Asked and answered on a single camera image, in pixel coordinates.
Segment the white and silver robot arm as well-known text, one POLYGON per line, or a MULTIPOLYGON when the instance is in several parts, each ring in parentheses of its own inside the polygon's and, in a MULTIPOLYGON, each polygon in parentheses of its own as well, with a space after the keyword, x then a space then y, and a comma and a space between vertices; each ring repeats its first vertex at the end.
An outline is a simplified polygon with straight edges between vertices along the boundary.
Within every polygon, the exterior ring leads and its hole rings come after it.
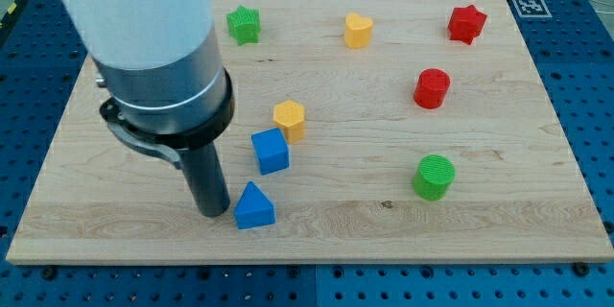
POLYGON ((221 112, 212 0, 61 1, 129 124, 174 134, 221 112))

